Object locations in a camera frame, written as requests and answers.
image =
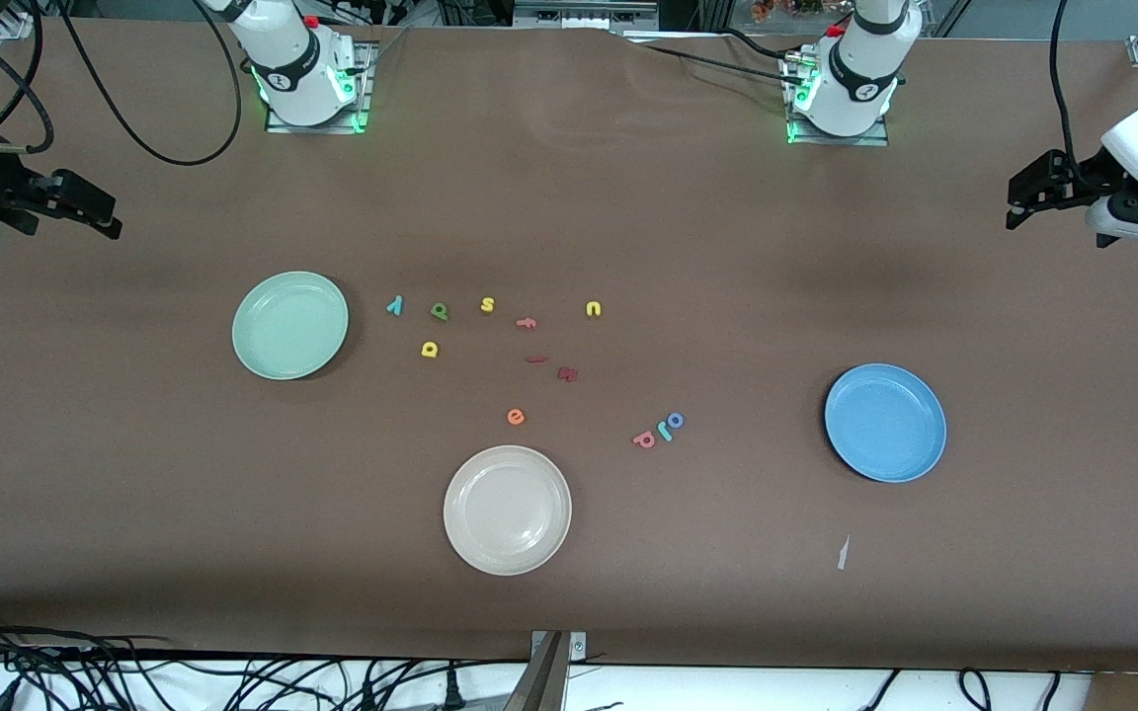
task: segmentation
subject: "black cable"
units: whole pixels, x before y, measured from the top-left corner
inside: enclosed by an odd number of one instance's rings
[[[1048,43],[1047,50],[1047,71],[1048,76],[1052,77],[1052,96],[1056,98],[1056,108],[1061,113],[1061,138],[1065,140],[1065,157],[1066,162],[1070,163],[1070,172],[1074,174],[1074,180],[1083,184],[1088,184],[1087,179],[1082,176],[1082,168],[1079,166],[1078,158],[1074,158],[1074,134],[1070,131],[1070,107],[1066,107],[1065,94],[1061,91],[1061,76],[1057,75],[1056,68],[1056,50],[1061,41],[1061,18],[1065,15],[1065,5],[1069,0],[1059,0],[1056,6],[1056,18],[1052,20],[1052,41]]]
[[[731,69],[732,72],[745,73],[745,75],[774,78],[775,81],[784,82],[784,84],[802,84],[802,80],[799,80],[799,77],[776,75],[776,73],[772,72],[764,72],[749,67],[741,67],[739,66],[739,64],[719,63],[718,59],[710,59],[708,57],[699,57],[695,55],[687,55],[686,52],[678,52],[677,49],[666,49],[665,47],[652,47],[651,44],[645,44],[644,47],[648,47],[648,49],[651,49],[654,52],[670,55],[671,57],[682,57],[684,59],[692,59],[693,63],[712,64],[715,67],[723,67],[724,69]]]
[[[68,17],[68,10],[64,8],[64,3],[59,3],[57,6],[59,9],[59,18],[64,20],[64,26],[68,28],[68,35],[73,38],[73,46],[77,47],[77,55],[81,57],[82,64],[86,65],[86,73],[89,73],[89,75],[91,75],[91,80],[94,81],[94,86],[96,89],[99,89],[99,93],[102,96],[104,102],[108,104],[108,109],[109,111],[113,111],[113,117],[116,118],[116,122],[122,125],[126,135],[130,135],[131,140],[134,140],[134,143],[139,144],[139,148],[143,148],[147,152],[151,154],[154,158],[157,158],[160,162],[170,163],[171,166],[201,166],[205,165],[205,163],[213,160],[213,158],[217,158],[222,154],[225,154],[226,149],[230,148],[231,143],[236,140],[236,134],[240,131],[240,118],[244,117],[244,98],[240,96],[239,71],[236,68],[236,60],[231,59],[231,50],[226,47],[226,40],[222,38],[222,32],[217,31],[217,26],[214,24],[214,20],[208,17],[208,13],[206,13],[203,6],[199,5],[198,0],[191,0],[191,3],[196,6],[196,10],[201,14],[205,23],[208,24],[209,31],[213,31],[213,36],[217,38],[217,44],[221,46],[222,55],[226,58],[226,68],[230,69],[231,73],[231,86],[236,90],[236,121],[231,122],[231,132],[226,137],[226,140],[222,141],[222,144],[218,146],[216,150],[213,150],[213,152],[208,156],[191,160],[171,158],[170,156],[166,156],[165,154],[159,152],[159,150],[150,147],[143,139],[139,138],[139,134],[135,133],[130,123],[125,121],[125,116],[122,116],[121,109],[116,107],[116,102],[113,101],[113,96],[108,93],[108,88],[104,85],[104,81],[99,76],[99,72],[94,71],[94,64],[91,64],[90,55],[86,53],[86,46],[83,46],[81,36],[77,36],[77,28],[73,26],[72,18]]]
[[[1052,697],[1056,696],[1056,689],[1061,686],[1061,671],[1052,672],[1052,684],[1048,684],[1047,694],[1044,694],[1044,705],[1039,711],[1048,711],[1052,708]]]
[[[27,0],[27,2],[28,17],[33,19],[33,53],[28,57],[28,67],[24,71],[24,84],[32,86],[33,77],[38,76],[38,64],[41,64],[41,8],[38,8],[38,0]],[[24,99],[24,90],[17,86],[6,107],[0,109],[0,125],[8,121],[8,116],[11,116],[11,111],[15,111],[22,99]]]
[[[981,697],[984,698],[984,705],[983,703],[979,703],[976,698],[972,697],[972,693],[968,692],[968,686],[965,680],[968,675],[974,676],[978,684],[981,685]],[[968,703],[972,703],[972,706],[976,708],[978,711],[990,711],[990,687],[986,685],[986,677],[981,676],[981,671],[974,670],[972,667],[965,667],[960,670],[958,679],[960,679],[960,693],[965,694],[965,698],[968,700]]]
[[[761,44],[756,43],[756,41],[753,41],[752,38],[750,38],[744,32],[741,32],[741,31],[739,31],[739,28],[735,28],[733,26],[725,26],[723,28],[716,28],[715,30],[715,34],[729,34],[732,36],[735,36],[736,40],[743,41],[744,44],[749,46],[749,49],[752,49],[753,52],[758,52],[759,55],[762,55],[764,57],[770,57],[773,59],[783,59],[784,58],[784,52],[776,52],[775,49],[767,49],[767,47],[762,47]]]
[[[329,702],[333,701],[333,698],[331,698],[330,696],[328,696],[328,694],[325,694],[325,693],[320,693],[320,692],[316,692],[316,689],[312,689],[312,688],[298,687],[298,685],[291,685],[289,683],[283,683],[283,680],[280,680],[280,679],[274,679],[274,678],[271,678],[271,677],[261,676],[261,675],[257,675],[256,671],[247,670],[247,668],[245,668],[245,670],[240,670],[240,671],[209,670],[207,667],[199,667],[199,665],[195,664],[195,662],[187,662],[184,659],[170,659],[170,661],[162,662],[160,664],[155,665],[155,667],[150,668],[150,670],[146,670],[146,671],[155,671],[155,670],[158,670],[160,667],[168,667],[170,664],[180,664],[182,667],[189,668],[189,670],[198,671],[198,673],[208,675],[208,676],[213,676],[213,677],[253,677],[254,679],[261,679],[261,680],[263,680],[263,683],[266,683],[266,684],[270,684],[270,685],[279,685],[280,687],[292,689],[292,693],[306,693],[306,694],[311,694],[311,696],[327,698]]]
[[[872,697],[872,703],[863,708],[863,711],[876,711],[876,706],[881,705],[881,700],[885,698],[885,692],[889,692],[890,685],[894,683],[894,679],[902,673],[902,670],[891,670],[889,676],[885,677],[885,683],[881,684],[881,688],[876,689],[876,696]]]
[[[402,671],[403,668],[414,667],[417,664],[423,664],[424,662],[428,662],[428,659],[407,659],[405,662],[402,662],[401,664],[394,664],[391,670],[385,671],[385,673],[372,679],[371,683],[378,685],[380,683],[384,683],[385,679],[388,679],[388,677],[391,677],[393,675],[398,673],[398,671]]]
[[[14,658],[24,658],[27,661],[34,662],[34,664],[36,664],[36,667],[27,668],[27,670],[38,670],[38,668],[49,668],[49,670],[55,671],[55,673],[64,676],[64,678],[68,680],[68,684],[72,685],[73,692],[79,697],[79,701],[83,701],[83,698],[85,698],[85,702],[93,703],[96,706],[99,706],[102,703],[101,700],[94,697],[93,693],[90,693],[90,689],[86,688],[85,685],[81,684],[81,679],[77,679],[77,677],[73,675],[71,670],[67,670],[67,668],[65,668],[63,664],[58,664],[58,662],[56,662],[55,659],[48,659],[44,653],[32,651],[32,648],[28,647],[20,647],[18,644],[3,644],[3,643],[0,643],[0,651],[11,653],[5,656],[6,659],[5,664],[8,664],[8,667],[6,667],[8,668],[8,670],[17,671],[17,675],[19,675],[24,680],[26,680],[28,685],[36,688],[38,692],[43,693],[44,696],[49,697],[51,701],[55,701],[55,703],[57,703],[57,705],[61,708],[64,711],[72,711],[72,708],[66,705],[63,698],[59,698],[57,694],[51,692],[49,686],[46,685],[43,680],[41,680],[41,677],[36,679],[31,678],[26,673],[26,668],[13,665],[11,661]]]
[[[511,662],[512,661],[510,661],[510,659],[483,659],[483,661],[455,662],[454,663],[454,668],[456,670],[464,670],[468,667],[484,667],[484,665],[487,665],[487,664],[511,664]],[[406,683],[414,683],[414,680],[417,680],[417,679],[423,679],[424,677],[430,677],[430,676],[434,676],[434,675],[439,675],[439,673],[443,673],[443,671],[446,671],[446,667],[437,667],[437,668],[435,668],[435,670],[417,671],[415,675],[405,676],[405,677],[398,677],[398,679],[396,680],[396,683],[393,683],[388,687],[380,689],[380,693],[393,694],[393,689],[394,689],[394,687],[397,687],[397,685],[405,685]]]
[[[331,667],[333,664],[340,664],[340,662],[341,662],[340,659],[328,659],[328,661],[322,662],[322,664],[312,668],[312,670],[306,671],[306,673],[303,673],[302,676],[290,680],[290,683],[283,685],[283,688],[280,688],[279,693],[275,693],[274,696],[272,696],[270,700],[266,700],[265,703],[258,703],[258,711],[271,711],[271,706],[274,706],[275,701],[280,701],[280,698],[287,698],[288,696],[292,696],[294,692],[290,692],[290,689],[297,688],[298,685],[300,685],[307,678],[318,675],[320,671],[325,670],[325,668],[328,667]],[[329,703],[333,703],[335,705],[336,698],[328,696],[328,694],[325,693],[321,694],[321,696],[324,697],[325,701],[328,701]],[[316,697],[315,701],[318,702],[320,701],[320,698]]]
[[[403,667],[419,664],[420,659],[409,659],[406,662],[402,662],[401,664],[394,665],[391,670],[385,671],[384,675],[380,675],[373,679],[371,678],[371,670],[374,670],[376,661],[377,659],[373,659],[373,661],[371,661],[371,664],[366,665],[366,673],[363,675],[363,685],[361,685],[361,687],[357,688],[357,692],[353,694],[347,694],[347,696],[345,696],[345,698],[343,698],[340,703],[336,705],[336,708],[338,708],[338,711],[344,710],[345,705],[347,705],[347,703],[354,701],[355,698],[361,698],[361,701],[357,702],[357,708],[360,708],[361,711],[376,711],[376,698],[378,696],[378,694],[376,693],[376,685],[382,683],[385,678],[391,675],[396,675],[397,671],[402,670]]]
[[[341,683],[344,684],[344,687],[341,688],[341,692],[340,692],[341,697],[344,698],[344,697],[348,696],[348,673],[345,671],[345,665],[344,664],[339,665],[338,670],[340,670],[340,679],[341,679]]]
[[[279,675],[280,671],[287,670],[288,667],[294,665],[296,663],[297,663],[296,659],[288,659],[287,661],[284,661],[284,659],[277,659],[277,661],[271,661],[267,662],[266,665],[263,665],[261,673],[263,677],[274,677],[274,675]],[[274,667],[275,664],[280,664],[280,668],[277,668],[277,670],[272,670],[272,667]],[[250,694],[256,692],[257,687],[262,684],[263,684],[262,680],[257,680],[257,683],[254,683],[253,685],[248,684],[247,678],[245,680],[241,680],[239,687],[236,688],[234,693],[231,693],[231,697],[226,701],[226,706],[224,706],[224,711],[239,711],[240,703],[244,702],[245,698],[248,698]]]
[[[15,694],[17,694],[19,688],[19,680],[22,679],[13,679],[11,684],[8,684],[3,688],[3,693],[0,693],[0,711],[11,711],[11,708],[15,705]]]
[[[22,78],[19,74],[11,68],[11,64],[6,63],[6,59],[3,59],[2,57],[0,57],[0,69],[3,69],[6,75],[11,77],[11,81],[15,82],[17,89],[22,91],[22,93],[24,93],[26,99],[28,99],[28,104],[33,104],[34,111],[38,111],[38,121],[41,121],[41,129],[46,131],[46,133],[43,134],[43,139],[41,139],[41,143],[36,146],[24,147],[24,152],[26,154],[43,152],[43,150],[50,148],[50,144],[55,143],[56,141],[56,126],[50,124],[50,115],[47,114],[47,109],[43,107],[43,105],[41,105],[41,99],[38,99],[38,94],[33,93],[33,88],[26,84],[24,78]]]
[[[398,685],[407,678],[407,675],[411,673],[411,670],[415,669],[417,664],[420,664],[420,662],[411,662],[410,664],[402,667],[402,672],[398,675],[398,678],[394,679],[393,683],[389,683],[389,685],[382,689],[385,697],[380,698],[380,702],[377,703],[376,711],[385,711],[385,708],[388,708],[389,700],[393,698],[393,693],[397,692]]]
[[[166,711],[175,711],[175,708],[173,708],[173,705],[171,705],[170,700],[167,700],[166,697],[164,697],[164,694],[160,693],[160,689],[157,687],[157,683],[155,683],[155,680],[152,680],[152,676],[146,673],[146,670],[143,668],[143,663],[139,660],[139,653],[135,652],[134,643],[132,643],[132,642],[131,643],[126,643],[126,647],[130,648],[130,651],[131,651],[131,659],[135,662],[135,665],[139,667],[140,675],[143,676],[145,684],[148,685],[149,689],[152,689],[152,694],[155,694],[155,697],[157,697],[157,700],[160,701],[160,704],[164,708],[166,708]],[[115,671],[115,675],[117,676],[117,678],[122,680],[122,692],[125,694],[124,698],[125,698],[126,703],[130,703],[130,708],[139,708],[134,703],[134,697],[132,697],[132,694],[131,694],[131,686],[130,686],[130,684],[126,683],[125,671],[122,671],[121,662],[118,662],[116,660],[116,658],[112,653],[108,653],[108,656],[113,656],[113,659],[112,659],[112,661],[108,662],[108,667],[107,668],[100,667],[99,662],[92,662],[92,665],[97,670],[100,670],[101,678],[109,678],[109,675],[114,673],[114,671]],[[114,697],[122,698],[122,694],[117,694],[116,693],[116,687],[112,684],[112,680],[108,681],[108,688],[113,689],[113,696]]]
[[[81,670],[86,675],[86,680],[89,680],[91,693],[99,696],[100,701],[104,701],[104,692],[100,692],[100,685],[108,685],[108,691],[113,693],[113,706],[115,708],[139,708],[134,703],[134,694],[131,693],[130,685],[125,683],[125,677],[122,676],[122,691],[116,689],[115,680],[108,670],[105,670],[99,662],[88,662],[82,664]]]

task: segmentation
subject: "white plate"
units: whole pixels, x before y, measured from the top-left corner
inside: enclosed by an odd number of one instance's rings
[[[551,561],[569,535],[572,501],[560,469],[526,446],[501,445],[464,462],[443,505],[446,537],[478,571],[520,576]]]

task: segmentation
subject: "brown table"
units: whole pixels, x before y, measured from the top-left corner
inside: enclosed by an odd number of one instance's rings
[[[574,627],[616,662],[1138,670],[1138,243],[1095,249],[1078,212],[1003,229],[1007,177],[1059,143],[1045,44],[921,41],[890,148],[848,149],[786,144],[765,80],[601,32],[414,31],[366,135],[263,134],[246,93],[230,152],[182,170],[47,28],[58,139],[31,166],[89,176],[126,229],[0,249],[0,618],[198,648],[520,656]],[[221,141],[203,24],[81,28],[147,139]],[[1138,71],[1116,43],[1062,63],[1089,154]],[[40,133],[27,107],[6,131]],[[230,320],[288,270],[333,278],[352,330],[267,382]],[[920,481],[866,481],[823,436],[831,382],[873,361],[942,399]],[[671,445],[632,445],[674,410]],[[448,478],[500,443],[574,495],[518,578],[442,527]]]

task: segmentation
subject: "wire bundle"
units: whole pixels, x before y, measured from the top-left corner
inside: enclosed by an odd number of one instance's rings
[[[19,642],[19,636],[23,635],[64,640],[64,646],[36,647],[24,644]],[[213,670],[183,659],[164,659],[146,664],[146,656],[158,654],[137,644],[146,640],[163,642],[163,638],[149,635],[91,635],[50,627],[0,625],[0,661],[6,670],[17,675],[3,693],[5,706],[10,708],[15,688],[27,685],[41,693],[47,711],[135,711],[157,705],[164,708],[164,711],[187,711],[171,702],[152,676],[163,668],[180,665],[201,675],[240,678],[221,711],[247,711],[251,700],[267,693],[270,696],[254,706],[257,711],[272,711],[277,703],[302,696],[311,698],[316,711],[385,711],[399,685],[443,673],[452,668],[460,670],[503,662],[450,662],[446,665],[417,670],[428,664],[428,661],[411,659],[397,662],[389,670],[373,677],[380,662],[380,659],[373,659],[366,667],[362,687],[351,692],[344,663],[357,662],[361,658],[275,654],[247,659],[244,670]],[[311,685],[312,679],[318,680],[322,671],[332,667],[340,672],[344,683],[339,698]],[[297,676],[288,676],[294,672]],[[139,698],[131,688],[132,678],[139,678],[143,683],[138,685]],[[141,698],[145,686],[149,692],[148,698]]]
[[[981,687],[981,701],[972,694],[968,688],[968,677],[978,680],[978,685]],[[990,686],[986,684],[986,676],[981,673],[981,670],[974,670],[972,667],[965,667],[963,670],[958,671],[956,676],[957,683],[960,683],[960,693],[963,697],[968,702],[968,705],[976,709],[976,711],[992,711],[990,706]],[[1052,698],[1056,697],[1056,689],[1061,686],[1061,671],[1052,672],[1052,680],[1049,680],[1047,686],[1047,692],[1044,693],[1044,705],[1039,708],[1039,711],[1048,711],[1052,708]]]
[[[50,144],[53,143],[56,139],[56,130],[55,126],[51,125],[50,116],[47,114],[47,109],[43,105],[41,105],[41,100],[38,99],[38,94],[34,93],[32,88],[33,78],[38,73],[38,64],[41,63],[41,49],[43,49],[43,43],[41,43],[41,9],[38,5],[38,0],[26,0],[26,3],[28,6],[28,14],[31,14],[31,17],[33,18],[34,31],[36,32],[33,43],[33,53],[31,55],[31,58],[28,58],[28,68],[26,69],[26,75],[23,77],[19,76],[14,68],[11,68],[11,64],[6,63],[6,60],[0,56],[0,69],[3,69],[6,75],[11,78],[13,84],[17,85],[17,90],[15,90],[11,99],[8,100],[8,104],[5,105],[3,109],[0,109],[0,125],[3,124],[8,116],[11,116],[11,113],[19,104],[19,99],[28,99],[28,102],[33,105],[33,108],[38,113],[38,118],[40,118],[41,126],[43,126],[46,134],[41,143],[24,147],[24,152],[41,154],[43,150],[49,149]],[[182,159],[166,156],[140,138],[140,135],[134,131],[134,127],[130,125],[130,122],[125,121],[125,116],[122,116],[122,110],[113,100],[113,96],[108,93],[108,88],[104,85],[104,81],[100,78],[99,72],[94,69],[94,64],[91,63],[90,55],[86,53],[86,46],[82,44],[82,38],[77,35],[77,28],[73,26],[72,18],[68,17],[68,10],[64,8],[64,3],[56,5],[59,11],[59,18],[64,20],[64,27],[67,28],[68,35],[73,40],[73,46],[76,47],[77,55],[81,57],[82,64],[86,67],[86,73],[89,73],[91,81],[94,82],[96,89],[98,89],[100,96],[102,96],[104,102],[108,104],[108,111],[112,111],[113,117],[116,118],[118,124],[122,125],[122,130],[125,131],[126,135],[131,137],[131,140],[134,140],[135,144],[139,144],[139,148],[143,148],[155,159],[163,163],[170,163],[171,166],[182,167],[203,166],[205,163],[225,154],[226,149],[230,148],[231,143],[236,140],[236,134],[239,133],[240,118],[244,117],[244,98],[240,96],[239,71],[236,68],[236,59],[231,58],[226,40],[224,40],[221,32],[217,31],[217,26],[214,24],[213,18],[208,17],[208,13],[205,11],[204,6],[199,3],[199,0],[191,0],[191,3],[195,5],[196,10],[201,14],[201,17],[205,23],[207,23],[209,31],[213,32],[213,36],[216,38],[218,47],[221,47],[222,57],[226,59],[226,68],[228,72],[230,72],[231,86],[233,86],[236,94],[236,117],[231,121],[231,130],[228,133],[226,139],[222,141],[222,144],[212,152],[201,158],[195,159]]]

